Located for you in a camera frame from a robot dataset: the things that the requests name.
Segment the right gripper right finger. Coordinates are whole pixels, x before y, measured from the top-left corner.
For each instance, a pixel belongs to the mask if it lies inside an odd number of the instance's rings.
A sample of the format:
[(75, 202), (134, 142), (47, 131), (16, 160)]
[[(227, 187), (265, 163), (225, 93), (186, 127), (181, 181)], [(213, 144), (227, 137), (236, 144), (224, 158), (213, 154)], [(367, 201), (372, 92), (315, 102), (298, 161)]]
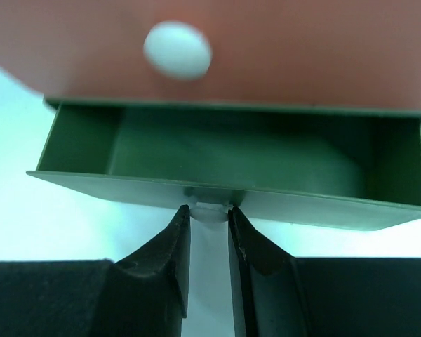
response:
[(421, 336), (421, 258), (298, 258), (228, 225), (237, 336)]

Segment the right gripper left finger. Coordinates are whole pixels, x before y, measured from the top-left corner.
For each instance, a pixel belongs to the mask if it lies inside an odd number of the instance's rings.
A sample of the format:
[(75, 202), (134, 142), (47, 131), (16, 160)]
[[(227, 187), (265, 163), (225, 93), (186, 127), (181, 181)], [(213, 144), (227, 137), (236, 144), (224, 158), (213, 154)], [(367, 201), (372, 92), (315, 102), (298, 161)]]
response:
[(179, 336), (187, 316), (190, 210), (110, 260), (0, 262), (0, 336)]

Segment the green drawer box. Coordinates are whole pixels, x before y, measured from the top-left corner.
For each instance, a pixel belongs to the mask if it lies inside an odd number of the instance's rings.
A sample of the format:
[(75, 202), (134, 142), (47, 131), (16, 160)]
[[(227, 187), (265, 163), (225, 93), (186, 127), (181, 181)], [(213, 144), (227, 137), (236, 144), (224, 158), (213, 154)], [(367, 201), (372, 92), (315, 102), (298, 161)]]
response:
[(360, 231), (421, 219), (421, 110), (48, 104), (31, 176), (92, 197)]

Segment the orange drawer box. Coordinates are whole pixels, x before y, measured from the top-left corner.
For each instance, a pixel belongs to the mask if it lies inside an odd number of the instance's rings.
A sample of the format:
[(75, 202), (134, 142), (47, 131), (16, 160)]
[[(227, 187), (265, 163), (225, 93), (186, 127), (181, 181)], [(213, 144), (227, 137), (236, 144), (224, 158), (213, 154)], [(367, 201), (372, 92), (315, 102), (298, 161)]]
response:
[[(209, 66), (161, 73), (147, 36), (193, 27)], [(0, 68), (49, 98), (421, 110), (421, 1), (0, 1)]]

